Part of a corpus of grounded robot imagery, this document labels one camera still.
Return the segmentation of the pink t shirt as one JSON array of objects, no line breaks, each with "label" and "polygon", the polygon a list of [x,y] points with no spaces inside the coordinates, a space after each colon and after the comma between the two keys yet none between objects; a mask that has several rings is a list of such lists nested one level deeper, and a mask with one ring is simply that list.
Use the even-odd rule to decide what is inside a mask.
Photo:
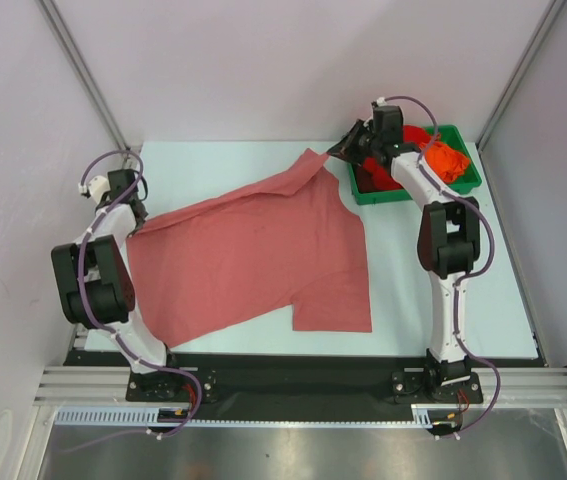
[{"label": "pink t shirt", "polygon": [[290,307],[296,331],[372,329],[364,226],[326,156],[148,220],[127,243],[137,303],[170,347]]}]

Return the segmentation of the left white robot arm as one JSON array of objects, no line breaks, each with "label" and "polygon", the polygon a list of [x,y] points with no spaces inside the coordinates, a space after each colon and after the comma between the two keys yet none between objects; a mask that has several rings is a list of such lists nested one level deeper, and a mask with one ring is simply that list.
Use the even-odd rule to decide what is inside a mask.
[{"label": "left white robot arm", "polygon": [[119,169],[83,185],[97,203],[94,221],[73,242],[54,247],[51,261],[65,318],[108,338],[133,373],[150,374],[151,392],[172,400],[183,376],[167,366],[167,347],[145,325],[127,266],[126,241],[147,217],[138,195],[143,181],[140,172]]}]

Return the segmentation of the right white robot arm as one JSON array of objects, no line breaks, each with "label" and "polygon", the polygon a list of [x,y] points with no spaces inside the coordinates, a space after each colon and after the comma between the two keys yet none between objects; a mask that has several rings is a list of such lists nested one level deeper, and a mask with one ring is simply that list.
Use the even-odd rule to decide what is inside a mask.
[{"label": "right white robot arm", "polygon": [[372,158],[421,210],[417,256],[432,287],[433,330],[417,395],[437,403],[461,400],[471,377],[465,337],[465,277],[480,256],[477,204],[458,196],[426,160],[426,148],[404,138],[400,107],[372,104],[328,153],[353,165]]}]

